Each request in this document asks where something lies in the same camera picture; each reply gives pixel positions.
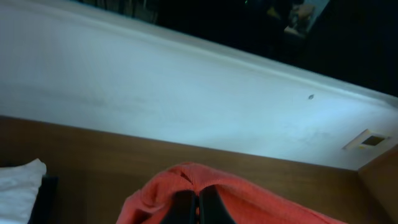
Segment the folded black garment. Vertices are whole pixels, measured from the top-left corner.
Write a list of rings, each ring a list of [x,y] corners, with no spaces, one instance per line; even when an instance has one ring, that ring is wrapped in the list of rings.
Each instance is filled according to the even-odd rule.
[[[45,224],[50,219],[57,193],[58,177],[44,175],[28,224]]]

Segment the red orange t-shirt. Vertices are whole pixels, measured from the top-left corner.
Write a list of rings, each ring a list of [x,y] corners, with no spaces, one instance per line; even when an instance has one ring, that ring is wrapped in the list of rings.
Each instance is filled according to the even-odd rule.
[[[337,221],[245,179],[183,163],[129,196],[118,223],[322,224]]]

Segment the white wall outlet plate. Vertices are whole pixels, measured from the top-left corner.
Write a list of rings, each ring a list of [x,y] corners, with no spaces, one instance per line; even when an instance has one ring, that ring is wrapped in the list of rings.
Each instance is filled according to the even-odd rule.
[[[358,136],[346,144],[342,150],[350,151],[353,149],[368,149],[374,148],[383,142],[386,142],[391,137],[386,134],[377,133],[369,129],[365,129]]]

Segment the folded white t-shirt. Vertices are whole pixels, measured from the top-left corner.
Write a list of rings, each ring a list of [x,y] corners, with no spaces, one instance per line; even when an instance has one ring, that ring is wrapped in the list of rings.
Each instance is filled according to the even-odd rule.
[[[28,224],[46,172],[39,159],[1,168],[1,224]]]

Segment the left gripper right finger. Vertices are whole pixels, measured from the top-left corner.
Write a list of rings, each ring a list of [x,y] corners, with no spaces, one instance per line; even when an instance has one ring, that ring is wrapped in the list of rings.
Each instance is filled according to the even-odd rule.
[[[215,185],[199,194],[200,224],[235,224],[227,211]]]

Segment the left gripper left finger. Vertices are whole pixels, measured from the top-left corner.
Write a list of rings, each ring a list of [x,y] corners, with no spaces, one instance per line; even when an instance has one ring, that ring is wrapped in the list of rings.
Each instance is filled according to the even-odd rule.
[[[196,199],[194,191],[184,190],[175,193],[171,206],[160,224],[196,224]]]

